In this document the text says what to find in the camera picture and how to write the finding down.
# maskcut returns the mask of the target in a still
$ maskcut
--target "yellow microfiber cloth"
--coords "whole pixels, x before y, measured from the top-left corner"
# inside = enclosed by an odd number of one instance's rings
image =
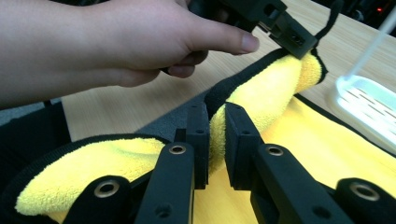
[[[331,116],[293,97],[262,139],[289,149],[317,181],[333,189],[340,179],[357,177],[396,197],[396,159]]]
[[[224,159],[225,102],[244,107],[262,132],[283,114],[293,94],[319,83],[325,73],[315,50],[298,60],[279,49],[215,85],[205,98],[211,117],[209,172]]]
[[[129,181],[151,171],[168,141],[137,134],[96,136],[61,147],[19,174],[8,188],[18,214],[62,223],[78,195],[104,175]]]

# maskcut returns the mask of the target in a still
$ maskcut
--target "wooden table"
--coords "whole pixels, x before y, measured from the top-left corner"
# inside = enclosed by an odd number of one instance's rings
[[[309,0],[283,2],[289,7],[289,14],[313,34],[328,19],[329,9]],[[329,89],[339,76],[348,72],[376,34],[377,30],[340,16],[318,47],[330,73],[322,84],[303,92],[303,96],[329,110],[325,100]],[[258,52],[244,56],[211,52],[196,68],[194,76],[187,79],[162,75],[147,85],[132,89],[109,87],[65,96],[62,101],[72,140],[104,133],[133,133],[278,48],[260,30],[255,30],[254,35],[262,42]],[[396,91],[395,52],[396,39],[387,36],[360,75]],[[209,181],[206,190],[195,192],[194,223],[257,222],[249,194],[233,191],[225,170]]]

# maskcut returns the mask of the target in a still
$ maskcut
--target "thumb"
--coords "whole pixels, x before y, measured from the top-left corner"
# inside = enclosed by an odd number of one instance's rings
[[[191,50],[217,50],[231,54],[256,51],[260,41],[237,27],[197,17],[191,34]]]

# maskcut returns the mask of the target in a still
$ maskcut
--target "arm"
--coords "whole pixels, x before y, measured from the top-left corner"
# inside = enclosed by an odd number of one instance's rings
[[[71,7],[0,0],[0,108],[95,87],[147,83],[171,66],[188,77],[209,49],[243,54],[251,34],[201,19],[185,0],[112,0]]]

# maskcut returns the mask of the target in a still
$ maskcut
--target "white plastic container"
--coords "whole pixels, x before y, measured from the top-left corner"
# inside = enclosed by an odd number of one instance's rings
[[[396,93],[356,74],[395,24],[396,7],[390,12],[379,28],[378,36],[348,75],[336,80],[328,99],[330,109],[339,119],[394,155],[396,155]]]

